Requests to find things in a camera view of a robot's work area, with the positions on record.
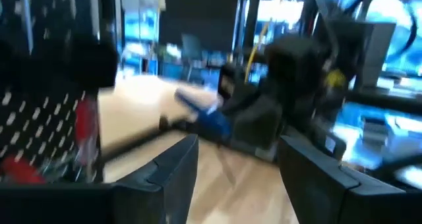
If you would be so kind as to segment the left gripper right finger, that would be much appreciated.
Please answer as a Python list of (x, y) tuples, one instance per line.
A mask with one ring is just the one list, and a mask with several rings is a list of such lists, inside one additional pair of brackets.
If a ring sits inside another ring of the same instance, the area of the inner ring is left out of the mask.
[(395, 198), (402, 191), (296, 138), (279, 143), (280, 174), (300, 223), (400, 223)]

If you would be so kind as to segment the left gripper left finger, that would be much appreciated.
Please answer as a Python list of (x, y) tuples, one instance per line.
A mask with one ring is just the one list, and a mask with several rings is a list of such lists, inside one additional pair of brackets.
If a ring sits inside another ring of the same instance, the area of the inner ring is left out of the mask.
[(187, 222), (196, 183), (198, 136), (189, 134), (113, 189), (116, 224)]

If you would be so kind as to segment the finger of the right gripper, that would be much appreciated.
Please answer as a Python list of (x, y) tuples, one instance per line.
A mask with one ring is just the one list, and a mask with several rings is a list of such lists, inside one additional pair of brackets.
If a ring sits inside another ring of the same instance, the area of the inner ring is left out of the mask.
[(246, 109), (259, 97), (254, 84), (244, 83), (245, 71), (234, 64), (224, 64), (220, 69), (219, 95), (223, 98), (222, 109)]
[(261, 95), (234, 117), (231, 145), (269, 150), (281, 116), (282, 106), (274, 98)]

